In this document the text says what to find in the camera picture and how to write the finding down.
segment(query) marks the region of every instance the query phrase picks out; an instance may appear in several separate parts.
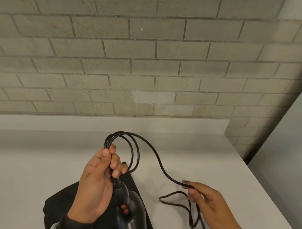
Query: hand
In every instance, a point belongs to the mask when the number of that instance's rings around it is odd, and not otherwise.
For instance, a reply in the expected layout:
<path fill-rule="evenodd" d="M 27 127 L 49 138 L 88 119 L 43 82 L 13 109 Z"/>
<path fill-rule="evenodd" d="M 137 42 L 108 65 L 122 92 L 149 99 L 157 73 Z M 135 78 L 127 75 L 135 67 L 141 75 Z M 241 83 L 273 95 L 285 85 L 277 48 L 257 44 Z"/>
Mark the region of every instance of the hand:
<path fill-rule="evenodd" d="M 115 153 L 115 145 L 109 149 L 101 148 L 87 163 L 80 178 L 79 187 L 71 209 L 67 213 L 70 219 L 81 223 L 93 223 L 107 209 L 112 197 L 112 176 L 118 178 L 128 170 Z"/>
<path fill-rule="evenodd" d="M 185 183 L 194 186 L 195 189 L 183 188 L 188 189 L 188 200 L 198 204 L 211 229 L 241 229 L 219 191 L 198 182 Z"/>

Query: left hand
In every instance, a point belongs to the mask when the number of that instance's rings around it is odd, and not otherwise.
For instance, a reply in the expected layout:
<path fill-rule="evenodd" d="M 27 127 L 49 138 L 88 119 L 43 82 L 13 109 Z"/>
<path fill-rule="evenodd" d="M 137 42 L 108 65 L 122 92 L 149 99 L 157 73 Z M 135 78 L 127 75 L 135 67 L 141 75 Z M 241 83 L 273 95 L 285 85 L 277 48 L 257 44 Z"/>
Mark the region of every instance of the left hand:
<path fill-rule="evenodd" d="M 113 191 L 109 166 L 113 169 L 114 178 L 128 170 L 115 151 L 115 145 L 109 149 L 101 148 L 85 166 L 75 200 L 67 213 L 70 219 L 93 223 L 107 209 Z"/>

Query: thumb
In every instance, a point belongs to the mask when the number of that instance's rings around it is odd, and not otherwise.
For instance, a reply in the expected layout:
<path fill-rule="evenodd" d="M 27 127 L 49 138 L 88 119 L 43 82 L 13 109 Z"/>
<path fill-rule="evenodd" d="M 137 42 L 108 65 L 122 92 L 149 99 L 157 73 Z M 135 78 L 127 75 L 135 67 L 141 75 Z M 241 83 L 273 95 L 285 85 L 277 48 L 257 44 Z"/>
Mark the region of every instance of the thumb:
<path fill-rule="evenodd" d="M 195 189 L 189 189 L 188 194 L 194 198 L 203 215 L 213 212 L 212 208 L 205 202 L 199 191 Z"/>
<path fill-rule="evenodd" d="M 104 177 L 104 173 L 106 169 L 109 167 L 111 162 L 111 153 L 109 149 L 103 149 L 101 162 L 98 166 L 93 170 L 92 175 L 98 179 L 102 179 Z"/>

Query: white wall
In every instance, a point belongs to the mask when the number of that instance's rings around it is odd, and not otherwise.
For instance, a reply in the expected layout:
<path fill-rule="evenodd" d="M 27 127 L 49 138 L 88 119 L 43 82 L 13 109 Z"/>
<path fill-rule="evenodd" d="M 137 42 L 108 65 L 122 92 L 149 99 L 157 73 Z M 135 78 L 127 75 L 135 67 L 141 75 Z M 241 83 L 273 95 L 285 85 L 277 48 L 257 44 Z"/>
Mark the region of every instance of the white wall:
<path fill-rule="evenodd" d="M 302 94 L 249 168 L 292 228 L 302 228 Z"/>

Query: right hand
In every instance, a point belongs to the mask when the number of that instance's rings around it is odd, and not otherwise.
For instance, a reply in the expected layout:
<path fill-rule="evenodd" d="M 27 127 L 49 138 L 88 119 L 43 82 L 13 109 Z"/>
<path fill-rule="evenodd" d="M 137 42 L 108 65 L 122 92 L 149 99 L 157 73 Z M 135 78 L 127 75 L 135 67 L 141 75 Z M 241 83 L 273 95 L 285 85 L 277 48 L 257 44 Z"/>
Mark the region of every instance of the right hand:
<path fill-rule="evenodd" d="M 188 200 L 198 204 L 204 220 L 211 229 L 241 229 L 219 191 L 198 182 L 185 183 L 195 188 L 183 187 L 188 189 Z"/>

